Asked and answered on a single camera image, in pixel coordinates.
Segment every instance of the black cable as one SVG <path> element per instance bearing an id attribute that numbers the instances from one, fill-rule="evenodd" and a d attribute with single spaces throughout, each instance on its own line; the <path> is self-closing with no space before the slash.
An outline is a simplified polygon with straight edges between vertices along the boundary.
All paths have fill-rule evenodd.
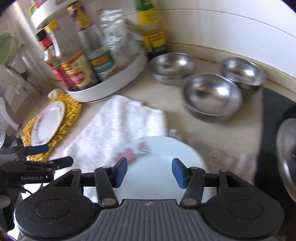
<path id="1" fill-rule="evenodd" d="M 28 192 L 28 193 L 30 193 L 30 194 L 33 194 L 33 193 L 31 193 L 29 190 L 25 189 L 24 187 L 14 186 L 14 185 L 5 185 L 5 186 L 8 187 L 8 188 L 20 189 L 20 190 L 26 191 L 26 192 Z"/>

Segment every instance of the stainless steel bowl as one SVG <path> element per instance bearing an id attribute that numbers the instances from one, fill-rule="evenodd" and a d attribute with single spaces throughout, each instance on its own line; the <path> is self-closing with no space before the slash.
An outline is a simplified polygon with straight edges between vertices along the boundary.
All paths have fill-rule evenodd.
<path id="1" fill-rule="evenodd" d="M 195 59 L 184 53 L 165 53 L 149 62 L 153 77 L 163 85 L 179 86 L 182 80 L 192 74 Z"/>
<path id="2" fill-rule="evenodd" d="M 217 123 L 231 117 L 242 105 L 242 92 L 227 78 L 194 74 L 180 85 L 183 104 L 197 119 Z"/>
<path id="3" fill-rule="evenodd" d="M 244 95 L 255 93 L 266 82 L 262 69 L 242 58 L 225 58 L 220 67 L 223 76 L 235 82 Z"/>

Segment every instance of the condiment bottle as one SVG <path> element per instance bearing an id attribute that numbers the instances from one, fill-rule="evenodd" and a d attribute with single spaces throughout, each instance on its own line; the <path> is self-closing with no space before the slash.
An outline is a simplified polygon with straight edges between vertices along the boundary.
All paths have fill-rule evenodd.
<path id="1" fill-rule="evenodd" d="M 47 36 L 46 31 L 42 29 L 36 34 L 36 38 L 39 41 L 39 45 L 44 51 L 44 61 L 47 63 L 48 67 L 54 73 L 56 78 L 64 84 L 65 88 L 70 91 L 76 91 L 77 88 L 73 81 L 69 78 L 63 68 L 60 66 L 54 45 L 52 40 Z"/>
<path id="2" fill-rule="evenodd" d="M 73 43 L 66 44 L 66 40 L 59 30 L 59 24 L 56 20 L 50 22 L 44 27 L 49 34 L 53 44 L 56 56 L 61 67 L 73 81 L 79 90 L 87 89 L 96 85 L 99 81 L 93 72 L 91 65 Z"/>
<path id="3" fill-rule="evenodd" d="M 100 80 L 114 75 L 117 70 L 99 27 L 93 23 L 80 1 L 69 5 L 68 12 L 80 37 L 82 48 Z"/>
<path id="4" fill-rule="evenodd" d="M 138 25 L 141 26 L 143 45 L 148 52 L 149 60 L 167 52 L 165 33 L 160 18 L 150 0 L 135 0 Z"/>

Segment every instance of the yellow knitted trivet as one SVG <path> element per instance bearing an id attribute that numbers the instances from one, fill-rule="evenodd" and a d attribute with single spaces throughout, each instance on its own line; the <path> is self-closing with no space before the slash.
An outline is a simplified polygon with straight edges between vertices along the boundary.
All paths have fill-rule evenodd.
<path id="1" fill-rule="evenodd" d="M 59 142 L 63 139 L 64 135 L 68 132 L 70 127 L 75 123 L 77 118 L 80 115 L 81 111 L 81 104 L 79 104 L 78 101 L 74 100 L 70 95 L 63 93 L 58 95 L 56 98 L 50 101 L 50 103 L 55 101 L 63 101 L 65 104 L 65 115 L 62 120 L 62 123 L 53 136 L 53 138 L 47 143 L 49 146 L 49 151 L 43 154 L 37 154 L 33 156 L 27 156 L 27 158 L 30 161 L 39 161 L 39 162 L 45 162 L 47 161 L 50 153 L 54 150 L 56 145 L 59 144 Z M 35 124 L 35 121 L 37 119 L 38 115 L 30 120 L 26 127 L 22 130 L 24 136 L 22 137 L 22 141 L 24 143 L 24 146 L 30 146 L 31 145 L 31 131 L 33 129 L 33 126 Z"/>

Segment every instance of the decorative plate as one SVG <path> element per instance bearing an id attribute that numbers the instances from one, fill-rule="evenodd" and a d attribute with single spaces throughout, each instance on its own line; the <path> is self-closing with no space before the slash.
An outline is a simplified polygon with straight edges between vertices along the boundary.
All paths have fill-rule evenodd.
<path id="1" fill-rule="evenodd" d="M 65 114 L 65 104 L 55 101 L 38 116 L 31 133 L 32 146 L 46 144 L 57 132 Z"/>
<path id="2" fill-rule="evenodd" d="M 179 188 L 172 173 L 172 160 L 179 158 L 187 167 L 207 171 L 201 155 L 190 146 L 170 137 L 145 137 L 125 145 L 109 161 L 108 166 L 126 157 L 128 170 L 120 188 L 114 188 L 122 199 L 176 199 L 180 203 L 185 190 Z M 202 202 L 213 195 L 205 188 Z"/>

